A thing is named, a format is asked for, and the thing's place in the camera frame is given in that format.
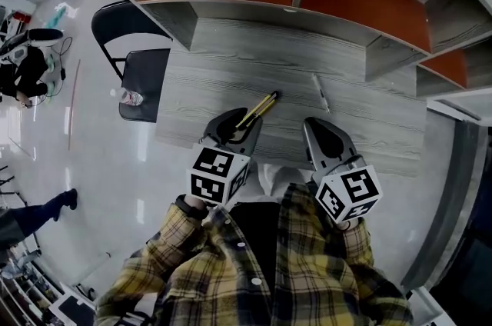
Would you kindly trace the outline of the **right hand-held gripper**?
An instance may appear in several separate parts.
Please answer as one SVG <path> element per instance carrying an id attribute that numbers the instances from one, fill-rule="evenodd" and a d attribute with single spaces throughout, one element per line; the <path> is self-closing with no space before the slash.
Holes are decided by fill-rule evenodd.
<path id="1" fill-rule="evenodd" d="M 383 197 L 374 166 L 356 155 L 345 131 L 329 121 L 308 117 L 303 123 L 303 139 L 307 159 L 316 171 L 314 197 L 332 221 L 362 217 Z"/>

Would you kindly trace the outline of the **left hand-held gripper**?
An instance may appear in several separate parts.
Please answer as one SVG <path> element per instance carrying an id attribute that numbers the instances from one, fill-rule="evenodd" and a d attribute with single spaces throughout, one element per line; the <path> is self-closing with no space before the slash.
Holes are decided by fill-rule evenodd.
<path id="1" fill-rule="evenodd" d="M 210 137 L 220 145 L 230 142 L 234 152 L 194 144 L 187 169 L 187 194 L 213 205 L 226 205 L 245 185 L 251 156 L 254 153 L 262 117 L 256 117 L 237 130 L 247 108 L 235 108 L 208 122 L 203 138 Z"/>

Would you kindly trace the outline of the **yellow utility knife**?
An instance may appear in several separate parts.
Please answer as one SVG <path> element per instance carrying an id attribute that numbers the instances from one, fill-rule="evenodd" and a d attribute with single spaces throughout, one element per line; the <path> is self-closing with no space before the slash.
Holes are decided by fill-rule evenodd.
<path id="1" fill-rule="evenodd" d="M 267 95 L 257 106 L 250 110 L 242 120 L 236 125 L 238 131 L 249 128 L 257 121 L 280 97 L 279 91 L 273 91 Z"/>

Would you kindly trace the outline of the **grey pen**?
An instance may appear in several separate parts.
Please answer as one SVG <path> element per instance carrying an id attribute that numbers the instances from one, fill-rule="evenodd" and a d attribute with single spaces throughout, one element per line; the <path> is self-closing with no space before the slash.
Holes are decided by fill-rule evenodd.
<path id="1" fill-rule="evenodd" d="M 313 74 L 312 75 L 312 78 L 313 78 L 314 85 L 315 85 L 315 87 L 317 89 L 317 92 L 318 92 L 318 94 L 320 96 L 321 104 L 323 105 L 323 107 L 326 110 L 326 112 L 328 114 L 330 114 L 331 113 L 330 106 L 329 106 L 328 101 L 327 101 L 327 98 L 326 98 L 326 96 L 324 94 L 324 90 L 321 87 L 320 79 L 319 79 L 319 77 L 316 74 Z"/>

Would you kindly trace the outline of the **person's left forearm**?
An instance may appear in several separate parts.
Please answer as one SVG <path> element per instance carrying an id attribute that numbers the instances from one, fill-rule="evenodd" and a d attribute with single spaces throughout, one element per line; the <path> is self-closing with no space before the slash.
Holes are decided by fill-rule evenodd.
<path id="1" fill-rule="evenodd" d="M 151 326 L 249 326 L 252 258 L 223 208 L 197 220 L 174 203 L 160 231 L 125 261 L 100 299 L 95 326 L 119 326 L 147 294 L 157 295 Z"/>

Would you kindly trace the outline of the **person's right forearm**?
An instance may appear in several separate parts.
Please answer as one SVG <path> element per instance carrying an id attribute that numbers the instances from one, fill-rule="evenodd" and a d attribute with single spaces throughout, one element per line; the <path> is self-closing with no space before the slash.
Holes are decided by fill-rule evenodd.
<path id="1" fill-rule="evenodd" d="M 335 230 L 344 262 L 341 286 L 354 326 L 413 326 L 410 305 L 401 291 L 374 266 L 371 238 L 360 219 L 351 229 Z"/>

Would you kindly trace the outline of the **person's right leg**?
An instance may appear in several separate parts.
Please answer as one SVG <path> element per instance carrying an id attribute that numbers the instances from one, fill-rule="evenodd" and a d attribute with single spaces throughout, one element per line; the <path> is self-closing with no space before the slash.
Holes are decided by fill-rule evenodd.
<path id="1" fill-rule="evenodd" d="M 312 171 L 297 169 L 297 168 L 287 168 L 286 180 L 289 184 L 296 185 L 306 185 L 311 181 Z"/>

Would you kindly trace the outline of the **black wristwatch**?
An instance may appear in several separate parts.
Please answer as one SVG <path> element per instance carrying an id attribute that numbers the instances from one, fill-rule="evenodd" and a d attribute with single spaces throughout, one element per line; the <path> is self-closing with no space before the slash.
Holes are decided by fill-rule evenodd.
<path id="1" fill-rule="evenodd" d="M 207 205 L 202 200 L 185 194 L 176 198 L 175 205 L 189 218 L 197 220 L 205 219 L 209 213 Z"/>

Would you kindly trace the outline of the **black folding chair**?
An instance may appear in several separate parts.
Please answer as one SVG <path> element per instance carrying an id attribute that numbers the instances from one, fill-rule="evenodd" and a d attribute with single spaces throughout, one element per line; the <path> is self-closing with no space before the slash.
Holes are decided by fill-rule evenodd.
<path id="1" fill-rule="evenodd" d="M 170 36 L 159 28 L 143 11 L 129 0 L 106 5 L 93 15 L 91 31 L 109 61 L 121 86 L 143 97 L 140 105 L 119 103 L 119 114 L 127 121 L 156 123 L 161 90 L 170 55 L 169 48 L 129 52 L 124 58 L 115 58 L 106 45 L 126 35 L 146 34 Z"/>

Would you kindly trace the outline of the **clear plastic water bottle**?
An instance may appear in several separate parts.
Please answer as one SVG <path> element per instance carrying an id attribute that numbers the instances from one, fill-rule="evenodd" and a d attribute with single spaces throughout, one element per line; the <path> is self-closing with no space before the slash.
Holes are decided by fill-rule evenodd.
<path id="1" fill-rule="evenodd" d="M 126 88 L 113 88 L 110 91 L 110 96 L 116 98 L 119 103 L 130 106 L 139 106 L 144 101 L 141 94 Z"/>

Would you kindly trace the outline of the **person's torso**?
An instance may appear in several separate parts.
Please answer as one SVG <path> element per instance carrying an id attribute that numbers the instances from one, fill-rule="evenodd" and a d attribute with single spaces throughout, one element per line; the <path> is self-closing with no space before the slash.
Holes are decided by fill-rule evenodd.
<path id="1" fill-rule="evenodd" d="M 318 214 L 305 187 L 289 185 L 279 201 L 227 212 L 255 266 L 249 326 L 354 326 L 341 286 L 337 228 Z"/>

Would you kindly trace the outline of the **teal cloth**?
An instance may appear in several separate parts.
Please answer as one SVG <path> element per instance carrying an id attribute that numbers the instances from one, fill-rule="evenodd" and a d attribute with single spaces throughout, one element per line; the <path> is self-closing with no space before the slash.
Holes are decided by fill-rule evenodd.
<path id="1" fill-rule="evenodd" d="M 69 5 L 58 5 L 55 7 L 54 15 L 45 23 L 45 27 L 48 29 L 55 29 L 58 27 L 60 21 L 71 11 Z"/>

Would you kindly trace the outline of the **white work table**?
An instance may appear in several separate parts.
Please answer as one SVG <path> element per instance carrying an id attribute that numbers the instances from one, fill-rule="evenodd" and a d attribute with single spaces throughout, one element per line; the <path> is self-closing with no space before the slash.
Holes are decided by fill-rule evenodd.
<path id="1" fill-rule="evenodd" d="M 77 294 L 63 294 L 48 309 L 63 326 L 94 326 L 95 306 Z"/>

